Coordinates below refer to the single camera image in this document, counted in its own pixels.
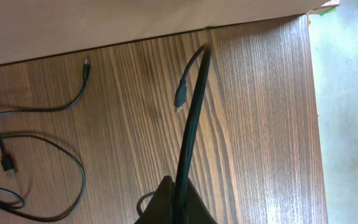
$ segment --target wooden table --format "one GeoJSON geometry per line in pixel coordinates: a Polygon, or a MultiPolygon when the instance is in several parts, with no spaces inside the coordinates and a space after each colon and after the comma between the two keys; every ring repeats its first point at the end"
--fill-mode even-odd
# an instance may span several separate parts
{"type": "MultiPolygon", "coordinates": [[[[0,66],[0,111],[57,106],[82,84],[72,109],[0,117],[1,133],[36,133],[80,157],[85,195],[61,223],[134,223],[135,205],[175,176],[184,112],[173,112],[181,73],[195,50],[213,57],[190,178],[218,223],[326,223],[323,170],[306,16],[171,35],[0,66]]],[[[191,69],[191,99],[198,65],[191,69]]],[[[55,215],[80,190],[75,163],[31,139],[6,140],[23,211],[55,215]]],[[[0,223],[33,223],[0,211],[0,223]]]]}

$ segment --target concrete floor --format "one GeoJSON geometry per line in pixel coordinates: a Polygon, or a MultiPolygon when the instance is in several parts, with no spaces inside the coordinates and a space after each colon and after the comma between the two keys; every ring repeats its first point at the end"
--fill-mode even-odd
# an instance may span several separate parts
{"type": "Polygon", "coordinates": [[[358,223],[358,1],[310,21],[328,220],[358,223]]]}

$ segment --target black object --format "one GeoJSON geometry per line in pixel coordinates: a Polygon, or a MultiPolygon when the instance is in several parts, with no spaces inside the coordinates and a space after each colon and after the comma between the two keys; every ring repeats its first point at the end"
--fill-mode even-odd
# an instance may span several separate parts
{"type": "Polygon", "coordinates": [[[151,201],[143,213],[139,210],[140,203],[145,197],[143,196],[139,200],[137,208],[140,217],[135,224],[216,223],[188,178],[198,120],[200,118],[201,106],[203,104],[208,78],[209,61],[211,59],[211,46],[208,43],[204,44],[196,51],[186,66],[185,71],[183,72],[183,77],[180,80],[180,86],[175,95],[175,107],[181,107],[185,103],[183,101],[183,93],[186,94],[186,92],[182,90],[186,90],[186,88],[183,87],[183,85],[186,83],[185,79],[191,65],[202,52],[203,58],[201,59],[200,70],[198,72],[189,115],[186,121],[185,132],[183,134],[176,182],[173,182],[172,177],[165,176],[161,180],[160,185],[157,187],[157,190],[154,192],[151,201]]]}
{"type": "MultiPolygon", "coordinates": [[[[0,112],[0,115],[12,114],[12,113],[25,113],[25,112],[27,112],[27,113],[49,113],[49,112],[57,112],[57,111],[67,110],[67,109],[73,107],[82,97],[83,93],[85,92],[85,86],[88,81],[90,72],[91,72],[90,61],[88,59],[86,59],[84,65],[83,65],[83,84],[82,84],[81,90],[74,99],[72,99],[70,102],[68,102],[65,105],[54,107],[54,108],[21,108],[19,110],[3,111],[3,112],[0,112]]],[[[81,165],[81,162],[73,154],[69,153],[64,148],[60,147],[58,144],[56,144],[48,139],[45,139],[45,138],[42,138],[39,136],[34,136],[31,134],[17,134],[17,135],[7,135],[7,136],[0,135],[1,165],[2,165],[2,169],[5,172],[7,172],[7,174],[9,174],[10,176],[13,176],[15,173],[14,163],[13,163],[11,156],[6,152],[4,143],[2,140],[3,139],[13,139],[13,138],[15,138],[15,139],[16,138],[38,139],[43,142],[51,144],[58,150],[62,151],[64,154],[68,155],[71,159],[74,160],[74,162],[80,168],[80,171],[82,174],[81,192],[79,193],[79,195],[77,196],[77,198],[73,202],[73,204],[67,210],[62,212],[61,214],[55,215],[53,217],[36,217],[33,215],[19,212],[18,209],[23,208],[25,205],[24,198],[22,198],[19,194],[15,193],[11,190],[4,189],[4,188],[0,187],[0,192],[12,195],[20,203],[20,205],[15,205],[17,203],[8,203],[8,202],[3,202],[0,200],[0,209],[4,210],[6,212],[9,212],[11,214],[14,214],[14,215],[17,215],[17,216],[20,216],[20,217],[23,217],[23,218],[26,218],[29,220],[38,221],[38,222],[56,222],[56,221],[62,220],[64,218],[66,218],[67,216],[69,216],[69,214],[71,214],[74,211],[74,209],[76,208],[76,206],[79,204],[79,202],[84,194],[84,191],[85,191],[85,171],[84,171],[83,166],[81,165]]]]}

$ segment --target cable end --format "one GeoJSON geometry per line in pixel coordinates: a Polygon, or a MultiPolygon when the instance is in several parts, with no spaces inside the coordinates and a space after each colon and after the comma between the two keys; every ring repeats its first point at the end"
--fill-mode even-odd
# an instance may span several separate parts
{"type": "Polygon", "coordinates": [[[179,106],[178,108],[175,107],[175,113],[179,113],[183,109],[183,105],[179,106]]]}
{"type": "Polygon", "coordinates": [[[84,67],[82,69],[82,76],[84,80],[87,80],[89,75],[91,72],[91,65],[90,65],[90,61],[86,58],[85,59],[85,63],[84,63],[84,67]]]}
{"type": "Polygon", "coordinates": [[[10,156],[2,156],[1,157],[1,165],[2,165],[2,169],[4,170],[5,174],[10,177],[10,178],[14,178],[15,176],[15,167],[13,164],[13,160],[11,159],[10,156]]]}
{"type": "Polygon", "coordinates": [[[176,113],[179,113],[183,109],[183,105],[186,102],[186,89],[187,89],[186,84],[180,82],[177,92],[175,93],[175,100],[173,102],[176,113]]]}

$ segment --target green object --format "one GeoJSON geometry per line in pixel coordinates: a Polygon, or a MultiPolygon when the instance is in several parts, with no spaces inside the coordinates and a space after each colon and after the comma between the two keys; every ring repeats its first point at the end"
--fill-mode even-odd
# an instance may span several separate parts
{"type": "Polygon", "coordinates": [[[331,13],[331,12],[335,12],[335,11],[336,11],[336,7],[335,7],[335,8],[332,8],[332,9],[330,9],[330,10],[328,10],[328,11],[322,12],[322,13],[320,13],[319,15],[320,15],[320,16],[323,16],[323,15],[325,15],[325,14],[328,14],[328,13],[331,13]]]}

